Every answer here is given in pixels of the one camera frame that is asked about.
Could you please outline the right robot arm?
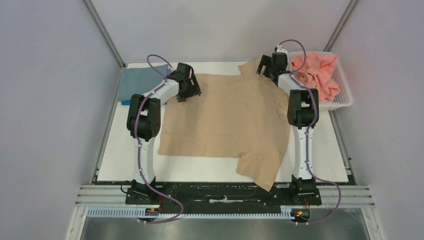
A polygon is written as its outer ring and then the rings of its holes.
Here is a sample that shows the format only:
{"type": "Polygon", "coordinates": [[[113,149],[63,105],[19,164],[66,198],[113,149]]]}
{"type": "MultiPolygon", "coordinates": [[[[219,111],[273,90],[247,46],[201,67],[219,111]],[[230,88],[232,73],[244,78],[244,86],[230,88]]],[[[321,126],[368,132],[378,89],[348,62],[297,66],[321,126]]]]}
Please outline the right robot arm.
{"type": "Polygon", "coordinates": [[[275,49],[263,55],[256,73],[269,78],[288,95],[287,121],[294,133],[294,169],[289,184],[289,199],[302,204],[310,198],[319,198],[316,177],[312,174],[312,142],[316,123],[319,120],[319,93],[295,79],[289,65],[286,50],[275,49]]]}

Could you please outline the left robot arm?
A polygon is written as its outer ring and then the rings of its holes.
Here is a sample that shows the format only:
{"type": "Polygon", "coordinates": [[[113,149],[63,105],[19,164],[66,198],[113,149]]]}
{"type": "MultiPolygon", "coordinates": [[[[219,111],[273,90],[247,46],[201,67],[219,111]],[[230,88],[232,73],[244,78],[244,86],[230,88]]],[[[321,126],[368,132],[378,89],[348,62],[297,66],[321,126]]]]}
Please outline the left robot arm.
{"type": "Polygon", "coordinates": [[[135,141],[137,174],[126,191],[127,205],[154,204],[159,198],[159,192],[155,189],[153,161],[155,138],[161,129],[162,105],[173,97],[178,102],[184,102],[201,94],[194,68],[180,62],[152,90],[132,95],[126,128],[135,141]]]}

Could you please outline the beige t shirt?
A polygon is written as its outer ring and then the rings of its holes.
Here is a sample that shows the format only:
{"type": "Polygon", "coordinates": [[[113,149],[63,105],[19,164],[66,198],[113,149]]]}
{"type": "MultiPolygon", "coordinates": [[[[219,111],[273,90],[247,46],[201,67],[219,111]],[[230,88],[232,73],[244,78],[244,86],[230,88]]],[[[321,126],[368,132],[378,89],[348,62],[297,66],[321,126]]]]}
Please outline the beige t shirt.
{"type": "Polygon", "coordinates": [[[158,153],[237,159],[234,173],[266,191],[276,182],[290,182],[289,97],[257,74],[259,62],[239,65],[236,75],[197,72],[201,95],[166,103],[158,153]]]}

